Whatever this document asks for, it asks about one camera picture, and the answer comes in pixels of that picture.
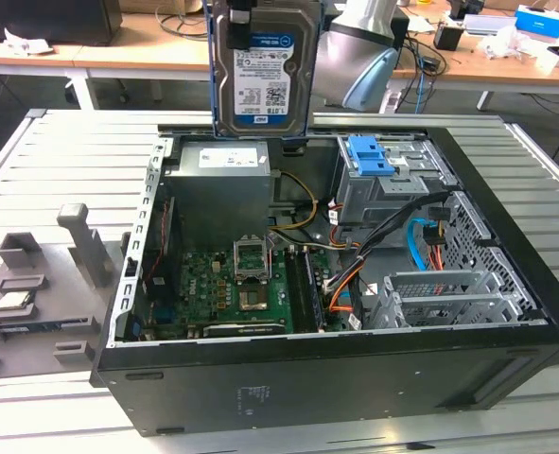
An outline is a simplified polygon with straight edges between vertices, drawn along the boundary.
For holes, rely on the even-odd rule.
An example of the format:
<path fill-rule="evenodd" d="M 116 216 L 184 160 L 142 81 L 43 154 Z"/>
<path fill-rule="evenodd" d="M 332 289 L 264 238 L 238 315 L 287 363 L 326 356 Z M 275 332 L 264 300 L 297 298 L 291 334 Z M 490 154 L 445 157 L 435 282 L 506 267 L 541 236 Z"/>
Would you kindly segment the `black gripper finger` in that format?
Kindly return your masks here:
<path fill-rule="evenodd" d="M 228 6 L 228 47 L 249 49 L 252 21 L 251 0 L 231 0 Z"/>

